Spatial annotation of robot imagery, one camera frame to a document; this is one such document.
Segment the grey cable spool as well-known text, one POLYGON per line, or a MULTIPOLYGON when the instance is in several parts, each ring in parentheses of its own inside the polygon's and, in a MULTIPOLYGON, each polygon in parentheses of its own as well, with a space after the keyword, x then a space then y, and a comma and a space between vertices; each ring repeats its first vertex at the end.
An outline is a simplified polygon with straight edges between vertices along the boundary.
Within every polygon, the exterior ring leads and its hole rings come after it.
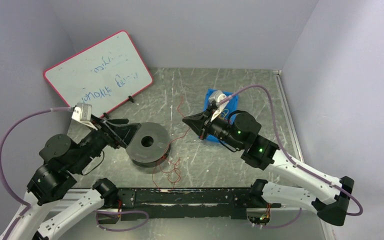
POLYGON ((143 122, 125 150, 135 165, 154 168, 163 163, 170 154, 169 132, 159 123, 143 122))

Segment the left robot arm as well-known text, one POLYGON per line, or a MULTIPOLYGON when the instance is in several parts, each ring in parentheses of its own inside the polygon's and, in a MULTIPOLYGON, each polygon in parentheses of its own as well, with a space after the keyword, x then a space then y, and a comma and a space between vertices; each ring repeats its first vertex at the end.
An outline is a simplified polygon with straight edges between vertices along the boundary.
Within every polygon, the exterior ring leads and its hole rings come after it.
POLYGON ((85 125, 89 133, 78 143, 66 134, 51 137, 39 152, 43 165, 39 167, 27 185, 27 192, 33 194, 38 206, 61 200, 76 183, 74 175, 81 175, 83 169, 99 157, 105 147, 127 148, 139 123, 128 119, 88 118, 85 125))

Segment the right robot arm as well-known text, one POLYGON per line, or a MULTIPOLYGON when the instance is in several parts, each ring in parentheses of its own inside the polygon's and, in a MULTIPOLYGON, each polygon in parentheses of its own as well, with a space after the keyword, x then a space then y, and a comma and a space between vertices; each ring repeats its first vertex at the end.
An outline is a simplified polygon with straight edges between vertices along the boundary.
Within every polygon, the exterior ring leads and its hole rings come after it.
POLYGON ((184 117, 182 122, 201 140, 214 136, 232 152, 242 151, 241 159, 247 165, 276 173, 296 185, 257 180, 253 199, 304 208, 331 225, 344 225, 355 183, 352 178, 325 174, 283 152, 278 144, 259 134, 261 124, 246 111, 234 111, 233 123, 212 118, 214 113, 207 109, 184 117))

